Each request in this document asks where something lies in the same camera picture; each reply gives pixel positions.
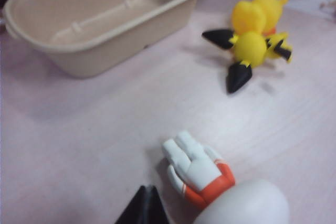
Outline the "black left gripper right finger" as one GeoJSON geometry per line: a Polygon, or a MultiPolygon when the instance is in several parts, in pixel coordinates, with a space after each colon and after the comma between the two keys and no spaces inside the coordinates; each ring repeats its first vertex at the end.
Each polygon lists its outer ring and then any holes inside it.
{"type": "Polygon", "coordinates": [[[148,187],[146,200],[146,222],[152,224],[169,224],[160,195],[155,186],[148,187]]]}

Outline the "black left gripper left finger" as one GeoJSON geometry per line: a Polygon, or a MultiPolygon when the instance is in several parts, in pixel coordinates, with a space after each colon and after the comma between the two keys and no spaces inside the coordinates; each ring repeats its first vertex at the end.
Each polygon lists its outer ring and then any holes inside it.
{"type": "Polygon", "coordinates": [[[142,185],[128,203],[122,214],[115,221],[115,224],[144,223],[146,198],[147,189],[142,185]]]}

